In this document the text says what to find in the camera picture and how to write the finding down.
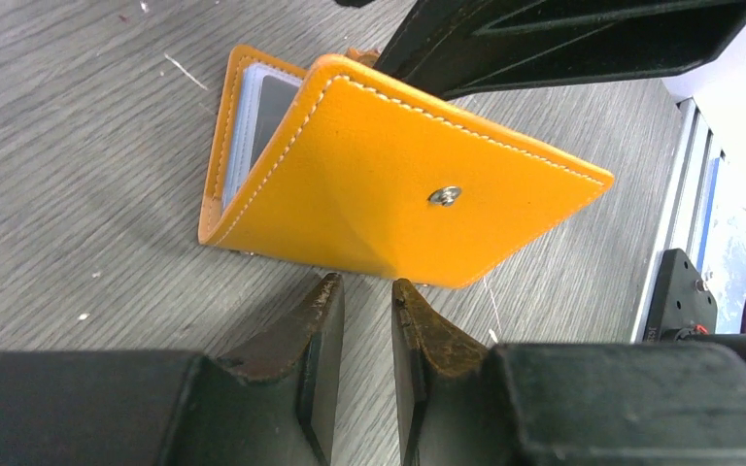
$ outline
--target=gray wood-grain surface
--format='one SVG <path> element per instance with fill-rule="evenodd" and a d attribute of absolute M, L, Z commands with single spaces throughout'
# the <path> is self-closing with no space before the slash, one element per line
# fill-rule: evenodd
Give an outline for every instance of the gray wood-grain surface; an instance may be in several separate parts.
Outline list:
<path fill-rule="evenodd" d="M 221 353 L 323 274 L 196 243 L 227 54 L 247 43 L 307 66 L 347 46 L 381 48 L 410 2 L 63 3 L 0 2 L 0 350 Z M 489 329 L 508 341 L 625 340 L 680 125 L 664 88 L 544 88 L 460 104 L 617 180 L 484 280 L 425 296 L 484 343 Z M 396 464 L 390 283 L 345 277 L 334 464 Z"/>

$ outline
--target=card slot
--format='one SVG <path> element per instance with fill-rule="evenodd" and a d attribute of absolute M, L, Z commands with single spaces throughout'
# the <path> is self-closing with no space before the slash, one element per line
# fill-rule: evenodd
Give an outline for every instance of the card slot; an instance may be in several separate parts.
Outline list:
<path fill-rule="evenodd" d="M 253 169 L 270 136 L 281 124 L 300 85 L 301 80 L 297 77 L 263 63 L 248 66 L 242 74 L 224 174 L 222 210 L 232 202 Z"/>

